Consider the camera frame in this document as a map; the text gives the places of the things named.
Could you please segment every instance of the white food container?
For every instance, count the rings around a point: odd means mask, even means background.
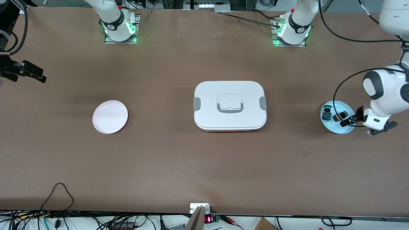
[[[250,131],[267,120],[264,90],[254,81],[204,81],[193,110],[196,125],[208,132]]]

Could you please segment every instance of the digital display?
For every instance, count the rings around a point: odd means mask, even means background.
[[[213,223],[213,218],[211,215],[205,216],[204,220],[204,223]]]

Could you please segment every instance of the light blue plate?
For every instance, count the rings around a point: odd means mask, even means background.
[[[324,106],[326,105],[330,105],[332,107],[331,108],[331,120],[329,121],[322,119],[322,112],[324,111]],[[335,108],[337,109],[338,113],[343,112],[343,111],[348,112],[348,117],[355,114],[354,110],[352,110],[351,107],[349,107],[347,104],[341,101],[335,101]],[[341,127],[341,124],[340,124],[341,122],[335,122],[334,119],[332,118],[335,114],[336,113],[335,113],[335,109],[334,109],[332,101],[329,101],[325,103],[325,105],[322,106],[319,118],[322,124],[325,126],[325,128],[327,128],[329,131],[336,133],[336,134],[347,134],[354,129],[353,126],[349,126],[349,125],[345,127]]]

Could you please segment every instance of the white plate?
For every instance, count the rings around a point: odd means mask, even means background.
[[[92,123],[100,133],[116,133],[126,124],[128,110],[119,101],[106,101],[100,104],[92,116]]]
[[[325,105],[330,105],[333,106],[333,102],[329,101],[327,103],[325,103]],[[324,111],[324,106],[322,106],[321,108],[321,113],[320,115],[320,120],[322,122],[322,124],[331,132],[336,133],[336,134],[347,134],[349,132],[351,132],[354,127],[353,126],[345,126],[345,127],[341,127],[341,122],[335,122],[334,119],[332,118],[335,115],[335,110],[334,108],[331,108],[331,120],[326,121],[326,120],[322,120],[321,116],[322,116],[322,112]],[[335,108],[337,109],[337,112],[343,112],[346,111],[348,112],[348,117],[354,115],[354,110],[351,109],[351,107],[349,107],[347,104],[341,102],[341,101],[335,101]]]

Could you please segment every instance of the electrical wire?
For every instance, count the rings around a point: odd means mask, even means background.
[[[58,182],[58,183],[56,183],[56,184],[54,185],[54,187],[53,187],[52,190],[51,190],[50,195],[48,195],[47,199],[46,199],[46,200],[43,202],[43,204],[41,205],[40,211],[43,210],[43,206],[44,206],[45,203],[50,199],[50,197],[51,197],[52,193],[54,192],[54,189],[57,187],[57,185],[62,185],[62,186],[64,187],[64,189],[65,189],[65,192],[67,192],[67,194],[68,194],[68,195],[70,196],[70,198],[71,198],[71,204],[70,204],[68,207],[66,207],[65,209],[63,209],[63,211],[69,209],[69,208],[74,204],[74,198],[72,197],[72,195],[71,195],[70,192],[68,191],[68,189],[67,189],[67,187],[65,186],[65,184],[64,184],[64,183],[61,183],[61,182]]]
[[[324,20],[324,16],[322,15],[322,10],[321,10],[321,1],[318,1],[318,6],[319,6],[319,14],[321,16],[321,20],[325,27],[328,29],[329,32],[331,32],[333,35],[335,35],[338,38],[347,40],[347,41],[353,41],[353,42],[361,42],[361,43],[373,43],[373,42],[408,42],[408,41],[403,41],[403,40],[356,40],[356,39],[350,39],[343,37],[341,35],[336,34],[334,31],[331,30],[331,28],[327,25],[327,23]]]
[[[71,5],[71,3],[69,3],[67,0],[65,0],[65,2],[70,5],[71,7],[74,7],[73,5]]]
[[[47,230],[50,230],[50,228],[48,227],[47,221],[45,220],[45,213],[43,212],[43,222],[44,222],[44,226]]]
[[[359,2],[359,4],[361,5],[362,9],[364,9],[365,13],[369,16],[369,18],[372,19],[372,21],[374,21],[376,24],[379,25],[379,21],[376,20],[376,19],[374,19],[374,18],[372,17],[372,15],[369,13],[368,9],[364,6],[364,4],[362,3],[362,1],[361,1],[361,0],[358,0],[358,2]]]
[[[146,223],[147,217],[145,216],[145,221],[141,225],[136,226],[136,219],[138,219],[138,217],[139,216],[136,216],[135,221],[133,222],[133,228],[139,228],[139,227],[141,227],[142,225],[144,225]]]
[[[6,52],[10,52],[12,49],[14,49],[14,48],[17,46],[18,37],[17,37],[17,35],[16,35],[14,32],[12,32],[12,31],[9,30],[9,29],[6,29],[6,28],[4,28],[4,27],[2,27],[2,26],[0,26],[0,29],[1,29],[1,30],[4,30],[4,31],[7,32],[7,33],[10,33],[10,34],[13,35],[13,37],[14,37],[14,44],[13,44],[13,46],[12,46],[10,49],[6,50]]]
[[[344,82],[346,82],[347,80],[349,80],[350,78],[352,78],[352,77],[354,77],[354,76],[356,76],[356,75],[358,75],[358,74],[361,74],[361,73],[364,73],[364,72],[368,72],[368,71],[372,71],[372,70],[391,70],[391,71],[395,71],[395,72],[405,73],[405,71],[394,70],[394,69],[391,69],[391,68],[371,68],[371,69],[366,69],[366,70],[359,71],[359,72],[357,72],[357,73],[355,73],[355,74],[353,74],[353,75],[351,75],[351,76],[345,78],[345,79],[338,85],[337,89],[336,89],[335,92],[334,92],[334,96],[333,96],[333,107],[334,107],[335,114],[338,114],[337,109],[335,108],[335,96],[337,95],[337,92],[338,92],[339,88],[342,86],[342,84],[344,84]],[[358,128],[365,127],[365,126],[363,126],[363,125],[350,125],[350,124],[348,124],[348,125],[349,125],[349,126],[352,126],[352,127],[358,127]]]
[[[268,19],[270,19],[270,20],[274,20],[274,18],[279,17],[279,15],[273,16],[273,17],[267,16],[265,13],[263,13],[262,11],[257,10],[257,9],[255,9],[255,10],[253,10],[253,11],[260,13],[261,15],[263,15],[263,17],[268,18]]]
[[[251,20],[251,19],[248,19],[248,18],[242,18],[242,17],[236,16],[236,15],[224,14],[224,13],[220,13],[220,14],[230,16],[230,17],[233,17],[233,18],[242,19],[242,20],[249,21],[249,22],[252,22],[252,23],[257,23],[257,24],[261,24],[261,25],[268,25],[268,26],[272,26],[272,27],[275,27],[275,28],[280,28],[280,26],[278,26],[278,25],[262,23],[262,22],[254,21],[254,20]]]
[[[325,223],[324,219],[329,220],[329,221],[331,222],[331,224]],[[321,218],[322,223],[325,224],[325,225],[328,226],[328,227],[332,227],[333,230],[336,230],[336,229],[335,229],[336,226],[337,226],[337,227],[346,227],[346,226],[351,225],[351,224],[352,224],[352,219],[348,219],[348,220],[349,220],[349,223],[346,223],[346,224],[334,224],[334,222],[333,222],[333,221],[331,220],[331,218],[329,218],[328,216],[323,216],[323,217]]]
[[[276,217],[276,219],[277,219],[277,224],[278,224],[278,226],[279,226],[280,230],[283,230],[283,228],[281,227],[281,224],[280,224],[279,218],[278,218],[278,217]]]
[[[24,0],[20,0],[20,1],[21,1],[22,6],[23,6],[23,11],[24,11],[24,32],[23,32],[23,37],[21,38],[20,44],[18,45],[16,50],[10,52],[10,55],[16,54],[21,49],[21,47],[23,47],[25,38],[27,36],[27,30],[28,30],[27,6],[25,5]]]
[[[138,9],[138,7],[136,7],[135,5],[138,5],[138,6],[141,6],[141,7],[143,7],[143,8],[148,8],[148,9],[149,9],[149,7],[144,6],[144,5],[142,5],[142,4],[139,4],[139,3],[137,3],[137,2],[131,2],[130,0],[125,0],[125,1],[127,1],[130,5],[132,5],[132,6],[135,7],[136,9]]]
[[[65,217],[64,217],[64,216],[63,216],[63,221],[64,221],[64,224],[65,224],[65,227],[67,228],[67,230],[70,230],[70,228],[68,227],[67,221],[65,221]]]
[[[146,216],[146,218],[153,224],[153,228],[156,230],[155,224],[153,223],[153,221],[151,221],[151,219],[149,219],[148,216]]]
[[[237,226],[237,227],[239,227],[239,228],[241,228],[241,230],[244,230],[244,228],[241,227],[240,225],[238,225],[237,223],[233,223],[233,225],[234,225],[234,226]]]

